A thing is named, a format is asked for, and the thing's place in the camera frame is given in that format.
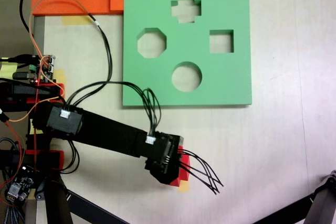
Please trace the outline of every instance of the wire bundle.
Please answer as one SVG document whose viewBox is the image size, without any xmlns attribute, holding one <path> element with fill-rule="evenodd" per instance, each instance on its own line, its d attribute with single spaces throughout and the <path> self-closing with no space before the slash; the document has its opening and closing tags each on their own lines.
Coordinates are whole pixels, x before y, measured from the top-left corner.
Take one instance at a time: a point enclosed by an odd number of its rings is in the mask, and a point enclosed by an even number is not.
<svg viewBox="0 0 336 224">
<path fill-rule="evenodd" d="M 188 173 L 190 173 L 191 175 L 193 175 L 195 178 L 197 178 L 199 181 L 201 181 L 204 185 L 206 185 L 215 195 L 217 193 L 219 193 L 218 187 L 216 185 L 216 183 L 220 184 L 221 186 L 224 187 L 224 185 L 222 184 L 222 182 L 219 180 L 219 178 L 217 177 L 216 173 L 214 172 L 214 170 L 211 168 L 211 166 L 209 166 L 209 164 L 204 161 L 202 158 L 200 158 L 199 156 L 197 156 L 195 153 L 188 151 L 188 150 L 183 150 L 183 149 L 179 149 L 178 150 L 179 154 L 182 155 L 188 155 L 191 156 L 193 158 L 195 158 L 204 168 L 204 172 L 188 165 L 185 164 L 183 162 L 180 162 L 180 168 L 186 170 Z M 204 181 L 203 179 L 199 178 L 196 174 L 194 174 L 193 172 L 191 172 L 188 168 L 204 175 L 207 177 L 208 182 Z"/>
<path fill-rule="evenodd" d="M 0 138 L 0 143 L 1 142 L 9 142 L 11 143 L 11 151 L 19 151 L 19 141 L 14 142 L 12 139 L 7 138 L 7 137 L 2 137 Z M 2 176 L 4 179 L 4 186 L 6 189 L 9 189 L 11 184 L 12 184 L 12 178 L 14 178 L 16 175 L 16 171 L 12 170 L 12 169 L 8 169 L 8 170 L 2 170 Z M 5 211 L 5 219 L 4 219 L 4 224 L 9 223 L 14 223 L 14 224 L 19 224 L 19 219 L 22 220 L 22 222 L 25 222 L 25 214 L 22 210 L 21 207 L 17 207 L 17 206 L 12 206 L 7 204 L 7 208 Z"/>
<path fill-rule="evenodd" d="M 159 101 L 157 99 L 157 97 L 155 96 L 154 92 L 147 88 L 144 90 L 141 90 L 137 85 L 131 83 L 131 82 L 126 82 L 126 81 L 97 81 L 94 82 L 92 84 L 86 85 L 80 89 L 78 89 L 77 91 L 75 91 L 67 100 L 66 105 L 65 105 L 65 109 L 69 109 L 70 105 L 71 105 L 71 101 L 74 99 L 74 97 L 80 93 L 81 91 L 94 87 L 94 86 L 98 86 L 98 85 L 102 85 L 102 84 L 121 84 L 127 87 L 130 87 L 131 89 L 133 89 L 142 99 L 143 102 L 143 107 L 146 111 L 146 114 L 150 120 L 150 130 L 148 132 L 149 136 L 154 136 L 155 130 L 161 120 L 161 107 L 159 104 Z M 155 112 L 155 107 L 158 108 L 159 110 L 159 117 L 156 116 L 156 112 Z"/>
</svg>

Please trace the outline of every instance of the white table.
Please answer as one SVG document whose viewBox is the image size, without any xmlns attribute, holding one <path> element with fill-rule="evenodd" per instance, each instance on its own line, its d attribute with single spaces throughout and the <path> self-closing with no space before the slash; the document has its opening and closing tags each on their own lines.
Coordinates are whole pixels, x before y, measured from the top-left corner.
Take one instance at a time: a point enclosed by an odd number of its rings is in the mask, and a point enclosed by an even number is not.
<svg viewBox="0 0 336 224">
<path fill-rule="evenodd" d="M 97 20 L 112 47 L 113 79 L 121 80 L 122 16 Z M 218 196 L 192 177 L 186 192 L 161 185 L 143 169 L 144 158 L 83 144 L 76 144 L 78 171 L 63 176 L 67 187 L 139 224 L 252 223 L 314 191 L 336 168 L 335 0 L 250 0 L 250 23 L 253 104 L 164 108 L 159 127 L 184 136 L 185 147 L 212 165 L 225 184 Z M 46 17 L 44 53 L 65 69 L 67 95 L 106 78 L 93 25 L 64 26 L 61 17 Z M 143 110 L 122 107 L 121 90 L 105 87 L 82 107 L 147 130 Z M 39 223 L 46 223 L 40 208 Z"/>
</svg>

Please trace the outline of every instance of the cable connector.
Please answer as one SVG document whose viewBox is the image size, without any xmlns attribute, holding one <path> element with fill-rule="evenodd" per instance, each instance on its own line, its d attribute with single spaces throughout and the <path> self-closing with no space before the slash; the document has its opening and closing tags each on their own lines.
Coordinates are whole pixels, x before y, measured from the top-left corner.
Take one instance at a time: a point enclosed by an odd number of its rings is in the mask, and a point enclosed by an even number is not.
<svg viewBox="0 0 336 224">
<path fill-rule="evenodd" d="M 147 136 L 145 142 L 147 144 L 154 144 L 155 141 L 156 141 L 156 137 L 154 137 L 154 136 Z"/>
<path fill-rule="evenodd" d="M 68 119 L 69 118 L 69 115 L 70 115 L 70 111 L 67 111 L 67 110 L 61 110 L 61 113 L 60 113 L 60 117 L 61 118 L 66 118 L 66 119 Z"/>
<path fill-rule="evenodd" d="M 7 122 L 9 120 L 9 117 L 5 115 L 5 113 L 0 109 L 0 121 L 3 123 Z"/>
</svg>

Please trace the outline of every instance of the red wire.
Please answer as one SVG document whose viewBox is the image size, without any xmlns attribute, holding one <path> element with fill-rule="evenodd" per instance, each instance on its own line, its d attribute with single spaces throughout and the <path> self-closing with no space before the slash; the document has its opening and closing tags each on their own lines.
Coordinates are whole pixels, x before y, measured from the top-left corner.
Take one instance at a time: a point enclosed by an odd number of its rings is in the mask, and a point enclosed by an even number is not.
<svg viewBox="0 0 336 224">
<path fill-rule="evenodd" d="M 43 66 L 43 62 L 40 62 L 40 69 L 37 75 L 37 86 L 40 86 L 42 66 Z M 37 103 L 37 100 L 38 100 L 38 89 L 36 89 L 35 104 Z M 34 171 L 37 171 L 36 163 L 37 163 L 37 135 L 36 135 L 36 129 L 34 128 Z"/>
</svg>

